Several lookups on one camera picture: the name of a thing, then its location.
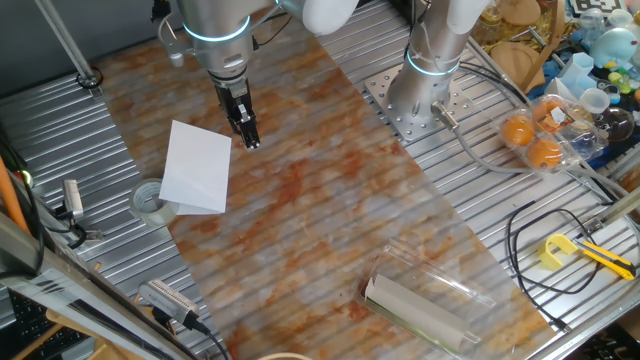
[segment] metal mounting plate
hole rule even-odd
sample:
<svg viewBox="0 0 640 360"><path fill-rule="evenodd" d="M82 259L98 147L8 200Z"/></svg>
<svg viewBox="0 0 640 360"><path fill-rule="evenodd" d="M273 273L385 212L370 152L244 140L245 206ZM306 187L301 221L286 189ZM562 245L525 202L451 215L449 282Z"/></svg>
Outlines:
<svg viewBox="0 0 640 360"><path fill-rule="evenodd" d="M383 120L395 129L396 136L398 136L403 142L409 143L421 139L433 131L440 129L442 124L438 121L439 119L437 117L434 118L435 121L420 118L401 118L393 107L389 106L389 97L387 96L387 92L389 91L389 86L395 76L402 70L402 66L402 64L394 66L368 78L365 81L365 86L367 91L371 93L375 102L384 112L385 118ZM450 110L451 115L456 119L467 117L478 111L478 108L473 105L472 100L464 94L454 81L454 79L461 75L463 74L455 74L451 80L451 85L449 85L451 100L449 101L449 104L447 104L447 109Z"/></svg>

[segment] white paper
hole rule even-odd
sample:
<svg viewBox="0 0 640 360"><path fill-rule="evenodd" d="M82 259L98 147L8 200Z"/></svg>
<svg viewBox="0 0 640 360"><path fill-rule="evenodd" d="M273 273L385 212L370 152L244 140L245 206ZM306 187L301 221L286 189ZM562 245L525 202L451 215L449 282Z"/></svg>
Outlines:
<svg viewBox="0 0 640 360"><path fill-rule="evenodd" d="M231 138L174 120L160 199L179 203L178 215L223 213L230 158Z"/></svg>

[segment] wooden board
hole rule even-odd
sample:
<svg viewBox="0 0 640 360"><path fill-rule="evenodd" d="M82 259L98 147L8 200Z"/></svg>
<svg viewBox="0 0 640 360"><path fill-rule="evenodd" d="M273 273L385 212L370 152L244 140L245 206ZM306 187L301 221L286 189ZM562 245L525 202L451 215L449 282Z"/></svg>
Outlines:
<svg viewBox="0 0 640 360"><path fill-rule="evenodd" d="M260 27L256 38L284 21ZM173 119L231 136L194 59L174 69L151 41L97 65L144 177L162 176ZM391 238L498 302L490 313L464 309L483 339L475 358L524 358L554 335L300 23L255 53L249 79L262 145L248 152L233 136L226 213L169 226L234 359L428 352L424 341L352 301L360 271Z"/></svg>
<svg viewBox="0 0 640 360"><path fill-rule="evenodd" d="M519 86L538 56L539 54L535 50L520 43L503 43L491 50L493 61ZM533 77L531 84L523 89L524 93L528 93L535 86L544 84L544 81L544 73L540 69Z"/></svg>
<svg viewBox="0 0 640 360"><path fill-rule="evenodd" d="M536 0L510 0L502 7L502 19L511 25L530 26L540 18L540 5Z"/></svg>

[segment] metal slatted surface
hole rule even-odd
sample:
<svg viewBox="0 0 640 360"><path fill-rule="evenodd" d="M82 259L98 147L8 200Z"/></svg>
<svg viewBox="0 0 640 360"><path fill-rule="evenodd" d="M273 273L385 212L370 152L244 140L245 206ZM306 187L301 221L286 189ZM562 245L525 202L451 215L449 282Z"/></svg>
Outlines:
<svg viewBox="0 0 640 360"><path fill-rule="evenodd" d="M48 206L62 204L63 179L77 179L85 207L80 224L101 229L104 240L85 244L80 256L130 298L143 281L160 278L200 306L203 321L216 330L185 262L165 227L151 228L129 213L129 193L142 179L109 111L75 83L75 76L0 100L0 121L29 163L34 192ZM6 288L0 290L0 327L15 321ZM179 339L194 353L218 349L206 336L174 323ZM65 354L86 358L93 341Z"/></svg>
<svg viewBox="0 0 640 360"><path fill-rule="evenodd" d="M395 9L388 2L378 0L358 9L347 26L338 32L319 38L364 98L378 110L381 121L392 129L391 122L379 111L381 109L372 95L365 90L364 81L402 63L408 35L409 27ZM462 59L488 65L484 58L476 54L478 52L468 46ZM514 102L493 84L462 69L456 73L454 82L464 95L484 111L482 116L459 119L462 132L473 150L494 164L522 166L515 154L497 138L490 125L490 118L514 108ZM402 143L512 277L515 276L507 261L504 240L506 221L515 209L532 200L536 201L534 206L516 219L514 229L558 207L573 211L583 220L604 209L585 184L566 175L542 180L534 175L499 174L483 169L464 152L455 136L444 127L416 141ZM577 224L568 219L551 216L524 232L519 240L519 256L525 276L561 288L575 289L580 286L590 275L594 266L592 262L576 256L560 255L565 266L553 273L539 264L536 255L540 239L554 233L575 237L578 234L576 227ZM595 240L604 248L636 264L640 262L638 242L625 221L601 231ZM598 309L624 292L629 284L605 270L600 271L593 283L578 295L558 295L535 286L529 289L545 309L575 327L592 316L598 316ZM563 340L559 334L553 341Z"/></svg>
<svg viewBox="0 0 640 360"><path fill-rule="evenodd" d="M347 25L319 40L365 99L374 104L365 91L364 80L401 64L408 35L404 20L386 1L378 0L356 10ZM485 62L472 49L463 57ZM104 103L78 89L73 80L73 77L60 79L0 101L0 118L32 166L37 183L35 190L50 206L56 207L61 203L60 181L78 179L86 209L81 224L100 228L105 234L102 243L82 247L81 256L90 264L101 262L101 273L131 297L140 282L162 278L196 300L207 325L213 328L206 306L166 228L149 228L129 214L128 194L140 176ZM514 106L492 84L475 76L459 71L455 82L489 116L499 116ZM388 123L382 113L379 114L381 121ZM489 122L482 116L460 119L465 138L485 160L518 164L515 156L496 138ZM603 210L585 185L567 176L543 181L532 175L498 174L482 169L444 128L404 145L503 264L505 271L510 271L503 247L505 223L517 207L537 201L516 220L516 227L556 207L570 209L583 219ZM537 266L535 244L556 232L575 236L576 225L552 217L523 234L521 267L530 277L561 287L575 287L589 275L593 266L586 260L568 257L566 266L555 274ZM605 229L596 240L635 263L640 260L634 234L625 222ZM627 287L628 283L620 278L601 271L580 295L558 296L535 287L531 287L531 293L551 313L575 326L597 316L599 307ZM2 289L0 326L13 321L10 310L6 290ZM197 353L212 346L199 334L189 333L182 327L179 327L179 336ZM91 344L85 344L76 348L67 358L86 357L90 347Z"/></svg>

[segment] fruit container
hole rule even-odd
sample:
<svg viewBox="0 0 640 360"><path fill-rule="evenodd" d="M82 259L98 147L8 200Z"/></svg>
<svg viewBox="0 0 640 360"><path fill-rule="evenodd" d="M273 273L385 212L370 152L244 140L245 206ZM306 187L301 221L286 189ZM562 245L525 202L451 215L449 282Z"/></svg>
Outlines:
<svg viewBox="0 0 640 360"><path fill-rule="evenodd" d="M545 95L493 125L505 144L539 175L557 174L602 153L607 141L573 111L575 104Z"/></svg>

